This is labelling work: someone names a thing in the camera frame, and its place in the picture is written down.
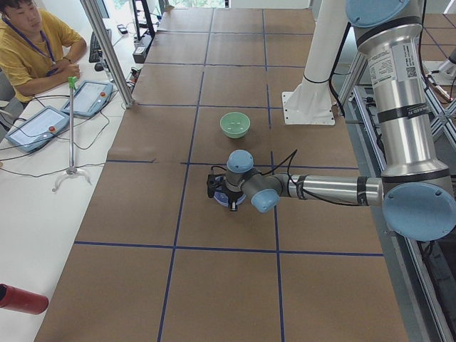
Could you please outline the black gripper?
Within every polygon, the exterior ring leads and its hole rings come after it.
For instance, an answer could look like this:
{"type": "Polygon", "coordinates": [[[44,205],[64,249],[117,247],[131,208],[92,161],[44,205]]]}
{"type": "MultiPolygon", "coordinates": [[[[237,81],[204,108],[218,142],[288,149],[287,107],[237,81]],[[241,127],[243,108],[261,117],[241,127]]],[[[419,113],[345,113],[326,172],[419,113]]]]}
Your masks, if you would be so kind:
{"type": "Polygon", "coordinates": [[[227,197],[227,202],[231,202],[231,212],[236,212],[238,210],[237,202],[243,202],[246,198],[246,195],[242,191],[235,192],[231,190],[225,190],[224,193],[227,197]]]}

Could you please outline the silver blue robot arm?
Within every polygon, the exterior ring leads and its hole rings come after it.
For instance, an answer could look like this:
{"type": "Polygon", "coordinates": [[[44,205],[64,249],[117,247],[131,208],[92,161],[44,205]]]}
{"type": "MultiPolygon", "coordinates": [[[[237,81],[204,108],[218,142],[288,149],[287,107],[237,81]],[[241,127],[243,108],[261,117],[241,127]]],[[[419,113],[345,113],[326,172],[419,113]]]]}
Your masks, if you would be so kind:
{"type": "Polygon", "coordinates": [[[438,160],[431,133],[418,41],[424,1],[347,1],[359,53],[366,58],[374,101],[363,114],[379,177],[262,173],[252,155],[235,150],[226,172],[207,179],[207,194],[221,192],[231,210],[247,198],[268,212],[282,197],[345,206],[379,206],[393,232],[419,242],[455,230],[455,194],[449,167],[438,160]]]}

